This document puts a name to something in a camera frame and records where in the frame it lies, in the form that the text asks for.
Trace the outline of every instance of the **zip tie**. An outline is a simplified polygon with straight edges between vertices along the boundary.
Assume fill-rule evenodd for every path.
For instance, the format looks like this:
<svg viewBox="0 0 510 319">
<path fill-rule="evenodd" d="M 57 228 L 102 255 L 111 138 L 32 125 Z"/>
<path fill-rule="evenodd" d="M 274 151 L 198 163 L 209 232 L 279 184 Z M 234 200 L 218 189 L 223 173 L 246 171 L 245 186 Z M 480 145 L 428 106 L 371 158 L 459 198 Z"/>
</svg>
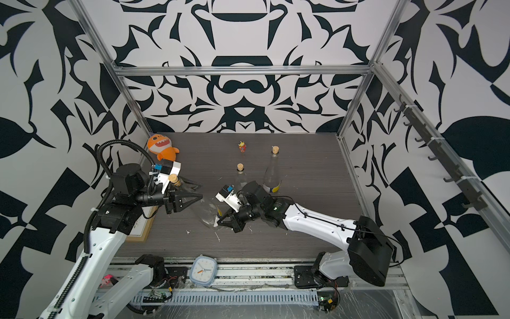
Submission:
<svg viewBox="0 0 510 319">
<path fill-rule="evenodd" d="M 434 137 L 434 136 L 433 136 L 433 137 L 431 137 L 431 138 L 430 138 L 430 141 L 428 141 L 427 146 L 428 146 L 428 145 L 429 145 L 432 141 L 437 140 L 437 139 L 445 139 L 445 138 L 444 138 L 444 137 Z"/>
<path fill-rule="evenodd" d="M 476 180 L 481 181 L 481 179 L 480 179 L 479 177 L 477 177 L 477 176 L 461 176 L 461 178 L 459 178 L 459 180 L 458 180 L 458 181 L 456 181 L 456 182 L 455 182 L 455 184 L 458 184 L 458 183 L 460 183 L 461 181 L 465 181 L 465 180 L 467 180 L 467 179 L 476 179 Z"/>
</svg>

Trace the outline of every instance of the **cork stopper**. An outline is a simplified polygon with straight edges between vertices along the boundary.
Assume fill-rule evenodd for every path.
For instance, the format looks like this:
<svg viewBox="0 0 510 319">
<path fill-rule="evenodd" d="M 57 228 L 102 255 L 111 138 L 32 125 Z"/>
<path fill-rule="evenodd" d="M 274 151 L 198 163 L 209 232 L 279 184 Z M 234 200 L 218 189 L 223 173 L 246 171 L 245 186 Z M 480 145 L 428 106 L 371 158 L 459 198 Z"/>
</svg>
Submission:
<svg viewBox="0 0 510 319">
<path fill-rule="evenodd" d="M 172 184 L 175 184 L 179 181 L 179 178 L 177 177 L 176 174 L 170 174 L 170 176 L 168 176 L 168 180 L 172 183 Z"/>
</svg>

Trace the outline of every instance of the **clock face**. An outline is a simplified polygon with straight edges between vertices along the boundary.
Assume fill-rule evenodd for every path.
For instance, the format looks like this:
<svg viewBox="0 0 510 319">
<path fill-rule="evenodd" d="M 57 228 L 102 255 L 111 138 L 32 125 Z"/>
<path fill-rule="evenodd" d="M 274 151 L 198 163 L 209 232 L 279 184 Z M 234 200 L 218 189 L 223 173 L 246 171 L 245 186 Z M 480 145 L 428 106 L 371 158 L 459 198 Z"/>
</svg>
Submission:
<svg viewBox="0 0 510 319">
<path fill-rule="evenodd" d="M 218 264 L 209 257 L 198 257 L 191 268 L 190 279 L 194 283 L 210 285 L 214 281 Z"/>
</svg>

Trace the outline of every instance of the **patterned wallpaper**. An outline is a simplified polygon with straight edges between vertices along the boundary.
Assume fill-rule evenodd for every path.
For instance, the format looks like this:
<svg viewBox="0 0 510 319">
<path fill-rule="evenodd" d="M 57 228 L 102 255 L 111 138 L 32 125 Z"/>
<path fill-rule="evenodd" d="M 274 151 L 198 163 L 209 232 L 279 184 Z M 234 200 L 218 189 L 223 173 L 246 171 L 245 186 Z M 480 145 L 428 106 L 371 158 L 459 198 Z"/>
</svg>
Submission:
<svg viewBox="0 0 510 319">
<path fill-rule="evenodd" d="M 510 209 L 508 1 L 412 1 L 382 61 Z"/>
<path fill-rule="evenodd" d="M 0 0 L 0 75 L 0 317 L 36 318 L 108 186 L 95 149 L 146 136 L 66 1 Z M 140 159 L 104 156 L 113 169 Z"/>
<path fill-rule="evenodd" d="M 508 209 L 510 3 L 412 0 L 382 61 Z M 507 317 L 510 255 L 374 79 L 346 134 L 424 318 Z M 402 251 L 396 260 L 402 260 Z"/>
<path fill-rule="evenodd" d="M 83 0 L 118 65 L 367 64 L 396 0 Z"/>
<path fill-rule="evenodd" d="M 84 0 L 119 66 L 368 64 L 395 5 Z M 152 130 L 336 132 L 358 75 L 129 77 Z"/>
<path fill-rule="evenodd" d="M 154 132 L 337 132 L 360 75 L 130 77 Z"/>
</svg>

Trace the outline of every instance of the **glass bottle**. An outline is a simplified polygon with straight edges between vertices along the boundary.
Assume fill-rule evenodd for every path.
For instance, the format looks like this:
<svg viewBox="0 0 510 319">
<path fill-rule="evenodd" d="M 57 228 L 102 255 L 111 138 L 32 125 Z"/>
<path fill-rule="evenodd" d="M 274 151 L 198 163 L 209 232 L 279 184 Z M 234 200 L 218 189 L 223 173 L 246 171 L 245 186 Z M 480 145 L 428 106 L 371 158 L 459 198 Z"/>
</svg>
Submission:
<svg viewBox="0 0 510 319">
<path fill-rule="evenodd" d="M 176 174 L 171 174 L 168 176 L 168 180 L 175 186 L 177 190 L 182 190 L 190 193 L 196 193 L 188 184 L 183 182 L 182 179 L 177 177 Z M 221 211 L 219 208 L 214 205 L 214 203 L 206 198 L 205 196 L 202 197 L 201 200 L 191 204 L 186 209 L 183 210 L 183 212 L 189 212 L 192 211 L 195 216 L 210 229 L 218 230 L 220 227 L 217 224 L 217 217 L 221 216 Z"/>
<path fill-rule="evenodd" d="M 269 166 L 264 174 L 263 187 L 268 193 L 276 193 L 280 188 L 282 178 L 280 177 L 280 168 L 278 166 L 279 147 L 273 146 Z"/>
<path fill-rule="evenodd" d="M 237 174 L 236 179 L 234 181 L 234 189 L 236 190 L 236 192 L 239 192 L 241 189 L 243 189 L 244 185 L 246 184 L 248 184 L 248 177 L 244 172 L 244 165 L 239 163 L 237 164 Z"/>
</svg>

